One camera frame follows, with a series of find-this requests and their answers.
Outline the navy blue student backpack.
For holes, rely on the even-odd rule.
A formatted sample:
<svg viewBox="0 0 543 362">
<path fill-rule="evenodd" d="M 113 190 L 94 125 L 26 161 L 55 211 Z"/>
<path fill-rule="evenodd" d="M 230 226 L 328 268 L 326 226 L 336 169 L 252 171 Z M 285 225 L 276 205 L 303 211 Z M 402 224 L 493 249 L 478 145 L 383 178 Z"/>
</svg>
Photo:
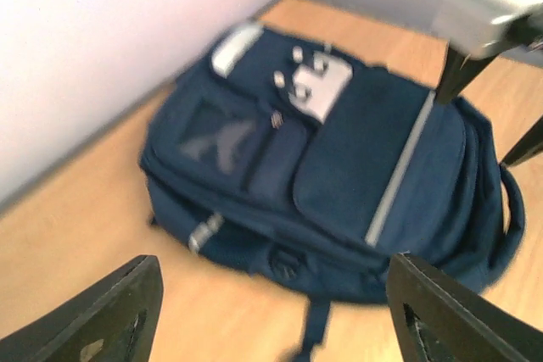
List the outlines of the navy blue student backpack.
<svg viewBox="0 0 543 362">
<path fill-rule="evenodd" d="M 176 79 L 140 165 L 154 221 L 191 252 L 308 296 L 294 361 L 322 342 L 332 302 L 385 302 L 393 255 L 480 292 L 525 228 L 471 103 L 258 21 Z"/>
</svg>

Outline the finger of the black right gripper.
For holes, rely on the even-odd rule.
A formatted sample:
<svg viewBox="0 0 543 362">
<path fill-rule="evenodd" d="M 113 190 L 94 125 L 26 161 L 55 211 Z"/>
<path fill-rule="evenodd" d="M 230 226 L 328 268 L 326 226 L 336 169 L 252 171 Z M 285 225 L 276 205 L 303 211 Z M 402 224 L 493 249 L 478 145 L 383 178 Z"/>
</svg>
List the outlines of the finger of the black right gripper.
<svg viewBox="0 0 543 362">
<path fill-rule="evenodd" d="M 517 141 L 502 159 L 501 163 L 511 167 L 519 165 L 542 152 L 543 116 Z"/>
<path fill-rule="evenodd" d="M 494 60 L 494 56 L 472 58 L 456 50 L 449 42 L 446 47 L 444 68 L 439 84 L 435 88 L 435 101 L 441 104 L 451 102 Z"/>
</svg>

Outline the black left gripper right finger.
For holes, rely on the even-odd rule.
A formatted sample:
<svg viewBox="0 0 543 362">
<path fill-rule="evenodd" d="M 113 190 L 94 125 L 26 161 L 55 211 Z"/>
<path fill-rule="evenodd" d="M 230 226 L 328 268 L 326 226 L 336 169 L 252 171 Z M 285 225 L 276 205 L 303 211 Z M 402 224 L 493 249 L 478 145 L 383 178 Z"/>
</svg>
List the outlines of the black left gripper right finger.
<svg viewBox="0 0 543 362">
<path fill-rule="evenodd" d="M 386 284 L 404 361 L 541 361 L 542 332 L 411 254 Z"/>
</svg>

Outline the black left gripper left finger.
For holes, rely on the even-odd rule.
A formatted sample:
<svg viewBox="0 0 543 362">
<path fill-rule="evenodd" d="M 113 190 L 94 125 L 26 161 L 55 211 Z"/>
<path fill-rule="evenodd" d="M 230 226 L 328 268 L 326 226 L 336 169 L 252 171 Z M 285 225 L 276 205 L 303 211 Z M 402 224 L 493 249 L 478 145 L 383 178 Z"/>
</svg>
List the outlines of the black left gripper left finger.
<svg viewBox="0 0 543 362">
<path fill-rule="evenodd" d="M 138 255 L 1 340 L 2 361 L 148 361 L 164 292 L 160 262 Z"/>
</svg>

